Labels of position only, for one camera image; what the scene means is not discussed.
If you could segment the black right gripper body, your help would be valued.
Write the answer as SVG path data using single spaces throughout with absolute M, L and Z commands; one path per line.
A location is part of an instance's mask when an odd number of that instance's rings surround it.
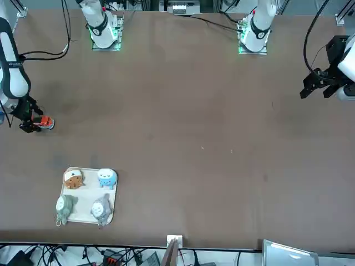
M 12 111 L 12 115 L 20 121 L 29 121 L 32 119 L 32 103 L 33 99 L 30 96 L 25 96 L 18 99 L 16 108 Z

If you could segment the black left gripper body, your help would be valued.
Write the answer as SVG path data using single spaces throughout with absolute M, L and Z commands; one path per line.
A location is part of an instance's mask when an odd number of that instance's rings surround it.
M 329 67 L 326 70 L 315 69 L 318 75 L 331 81 L 316 78 L 316 86 L 344 85 L 349 79 L 338 69 L 343 58 L 349 35 L 335 35 L 326 45 Z

